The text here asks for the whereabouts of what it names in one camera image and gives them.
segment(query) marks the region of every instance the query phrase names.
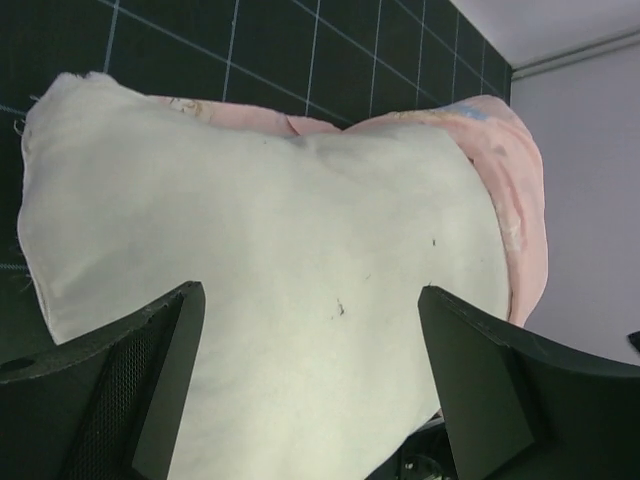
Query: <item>white fabric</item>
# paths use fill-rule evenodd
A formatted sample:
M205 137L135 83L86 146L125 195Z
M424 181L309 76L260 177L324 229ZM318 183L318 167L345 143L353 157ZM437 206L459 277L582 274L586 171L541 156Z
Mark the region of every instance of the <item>white fabric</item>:
M491 200L441 130L284 139L62 75L23 155L19 238L56 342L204 284L171 479L361 480L439 407L422 287L506 318Z

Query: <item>mesh panel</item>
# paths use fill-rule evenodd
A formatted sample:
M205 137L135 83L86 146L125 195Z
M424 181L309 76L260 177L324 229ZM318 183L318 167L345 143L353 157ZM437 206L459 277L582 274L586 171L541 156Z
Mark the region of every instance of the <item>mesh panel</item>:
M164 332L163 315L113 347L65 468L64 480L123 480L123 456Z

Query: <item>white ceiling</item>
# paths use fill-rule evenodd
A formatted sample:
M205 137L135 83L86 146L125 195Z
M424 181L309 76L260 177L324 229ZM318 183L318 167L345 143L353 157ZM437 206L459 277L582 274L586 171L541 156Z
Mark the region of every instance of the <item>white ceiling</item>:
M518 67L640 26L639 0L452 0Z

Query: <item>white wall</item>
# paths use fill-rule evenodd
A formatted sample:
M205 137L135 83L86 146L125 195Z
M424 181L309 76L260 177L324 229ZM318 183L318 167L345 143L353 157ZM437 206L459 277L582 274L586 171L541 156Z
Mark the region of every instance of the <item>white wall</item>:
M640 47L517 81L544 159L550 276L528 328L640 362Z
M640 26L639 0L452 0L514 66Z

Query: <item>fabric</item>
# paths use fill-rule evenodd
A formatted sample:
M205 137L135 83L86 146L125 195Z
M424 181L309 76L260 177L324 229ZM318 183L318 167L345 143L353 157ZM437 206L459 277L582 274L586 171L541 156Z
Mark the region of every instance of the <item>fabric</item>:
M19 240L57 343L203 283L171 479L361 480L439 407L422 288L507 318L498 218L442 129L262 114L276 135L60 76L26 118Z
M158 99L211 125L274 135L339 131L326 122L254 106ZM523 326L540 300L548 277L543 166L531 134L502 100L490 96L474 97L438 110L390 113L364 121L345 133L394 123L444 128L471 160L500 221L512 289L509 322Z

